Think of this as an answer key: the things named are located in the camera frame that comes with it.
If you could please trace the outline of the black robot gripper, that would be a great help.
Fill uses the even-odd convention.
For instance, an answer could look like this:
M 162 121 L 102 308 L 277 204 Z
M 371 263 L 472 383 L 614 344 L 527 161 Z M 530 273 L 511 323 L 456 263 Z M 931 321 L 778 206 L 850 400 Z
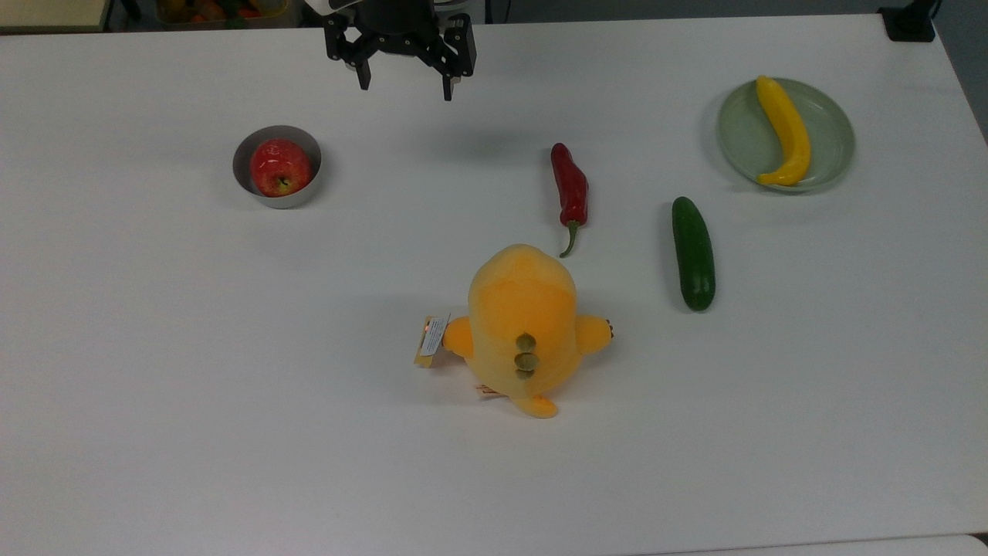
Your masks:
M 474 1 L 330 1 L 323 18 L 328 59 L 357 74 L 361 90 L 371 84 L 374 54 L 422 61 L 442 77 L 442 98 L 472 77 L 476 63 Z

